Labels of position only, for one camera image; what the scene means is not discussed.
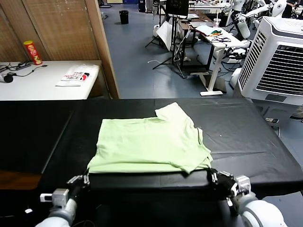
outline white desk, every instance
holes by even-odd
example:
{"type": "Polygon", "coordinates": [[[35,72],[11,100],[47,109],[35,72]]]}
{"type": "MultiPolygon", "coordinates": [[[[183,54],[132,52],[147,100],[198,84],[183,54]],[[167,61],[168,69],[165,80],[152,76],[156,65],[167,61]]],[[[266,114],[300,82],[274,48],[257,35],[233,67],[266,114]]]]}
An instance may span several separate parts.
{"type": "Polygon", "coordinates": [[[220,3],[216,5],[196,5],[196,4],[189,4],[188,9],[190,10],[210,10],[210,9],[223,9],[227,3],[220,3]]]}
{"type": "Polygon", "coordinates": [[[243,43],[241,43],[237,38],[235,38],[234,36],[232,36],[231,34],[226,32],[222,28],[219,28],[219,29],[221,29],[222,36],[225,36],[225,37],[229,38],[231,40],[231,42],[212,43],[212,40],[214,39],[214,37],[204,36],[202,34],[211,43],[211,45],[216,48],[215,51],[218,52],[218,55],[217,55],[216,63],[214,65],[214,70],[212,72],[212,75],[211,75],[208,86],[206,84],[206,79],[204,77],[205,75],[208,75],[208,74],[195,73],[195,74],[198,74],[200,76],[200,79],[201,79],[203,85],[205,86],[205,88],[207,90],[207,91],[200,92],[201,96],[215,96],[215,95],[222,95],[223,94],[222,91],[213,91],[213,88],[214,88],[214,84],[215,84],[217,76],[218,76],[218,72],[220,70],[220,65],[221,65],[221,62],[222,62],[222,58],[224,56],[224,49],[226,47],[243,47],[244,46],[243,43]]]}
{"type": "MultiPolygon", "coordinates": [[[[11,62],[12,66],[17,64],[18,62],[11,62]]],[[[97,78],[101,80],[101,84],[105,84],[102,70],[100,70],[101,61],[44,61],[43,65],[47,65],[47,67],[37,69],[26,77],[14,76],[11,83],[0,82],[0,101],[87,99],[97,78]],[[96,67],[87,72],[89,77],[80,87],[56,87],[55,85],[62,79],[68,69],[78,64],[94,64],[96,67]]],[[[37,66],[31,65],[14,72],[18,75],[26,75],[35,67],[37,66]]]]}

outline black tablecloth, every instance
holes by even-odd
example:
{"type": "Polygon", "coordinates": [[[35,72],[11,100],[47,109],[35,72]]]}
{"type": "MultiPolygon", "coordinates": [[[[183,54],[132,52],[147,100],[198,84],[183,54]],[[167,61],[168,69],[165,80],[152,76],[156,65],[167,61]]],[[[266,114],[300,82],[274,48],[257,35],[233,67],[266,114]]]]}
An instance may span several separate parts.
{"type": "Polygon", "coordinates": [[[44,171],[74,109],[74,102],[0,102],[0,169],[44,171]]]}
{"type": "MultiPolygon", "coordinates": [[[[203,129],[204,143],[212,151],[212,166],[246,175],[259,197],[296,192],[303,173],[281,140],[246,99],[146,99],[77,101],[74,114],[43,174],[40,188],[63,187],[74,175],[83,173],[95,155],[102,119],[154,117],[155,109],[177,102],[203,129]]],[[[205,171],[161,174],[90,175],[93,192],[117,200],[140,200],[167,193],[182,197],[209,197],[212,190],[205,171]]]]}

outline t-shirt sleeve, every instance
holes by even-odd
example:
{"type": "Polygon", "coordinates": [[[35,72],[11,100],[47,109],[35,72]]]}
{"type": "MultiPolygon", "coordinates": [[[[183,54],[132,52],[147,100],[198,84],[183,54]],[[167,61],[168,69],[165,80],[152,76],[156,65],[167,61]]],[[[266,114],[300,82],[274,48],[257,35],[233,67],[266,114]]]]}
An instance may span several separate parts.
{"type": "Polygon", "coordinates": [[[163,107],[161,109],[155,110],[156,115],[159,119],[165,121],[178,121],[184,122],[186,120],[190,120],[189,116],[182,110],[182,108],[177,103],[172,103],[163,107]]]}

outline blue floor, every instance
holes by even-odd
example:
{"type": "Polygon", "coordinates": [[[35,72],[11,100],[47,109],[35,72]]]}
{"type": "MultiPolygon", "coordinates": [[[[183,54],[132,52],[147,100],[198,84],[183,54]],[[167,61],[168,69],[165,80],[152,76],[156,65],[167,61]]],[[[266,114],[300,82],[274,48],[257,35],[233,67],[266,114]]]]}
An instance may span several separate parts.
{"type": "MultiPolygon", "coordinates": [[[[152,70],[157,62],[171,56],[166,49],[157,45],[144,46],[152,39],[153,26],[159,17],[153,20],[152,14],[138,12],[137,5],[113,5],[101,9],[108,18],[103,21],[121,98],[179,98],[199,97],[205,91],[199,79],[182,79],[167,66],[152,70]],[[129,11],[129,24],[121,25],[119,11],[129,11]]],[[[207,60],[210,46],[195,45],[200,60],[207,60]]],[[[230,80],[231,73],[221,67],[219,76],[230,80]]],[[[232,97],[232,89],[226,82],[227,94],[219,97],[232,97]]],[[[289,120],[287,127],[281,128],[280,138],[298,163],[303,166],[303,124],[299,120],[289,120]]],[[[303,197],[300,192],[285,196],[266,197],[264,200],[275,204],[283,213],[289,227],[302,226],[303,197]]]]}

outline pringles can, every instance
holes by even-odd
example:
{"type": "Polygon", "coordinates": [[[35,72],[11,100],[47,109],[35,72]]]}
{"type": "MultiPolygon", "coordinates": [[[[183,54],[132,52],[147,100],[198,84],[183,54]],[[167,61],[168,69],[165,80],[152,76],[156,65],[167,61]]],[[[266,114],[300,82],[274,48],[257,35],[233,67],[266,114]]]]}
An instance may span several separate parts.
{"type": "Polygon", "coordinates": [[[35,65],[42,64],[41,57],[40,57],[40,55],[37,52],[37,49],[35,47],[34,42],[31,41],[31,40],[28,40],[28,41],[25,41],[23,44],[26,47],[26,49],[27,49],[28,53],[30,54],[30,56],[32,57],[32,60],[34,61],[34,64],[35,65]]]}

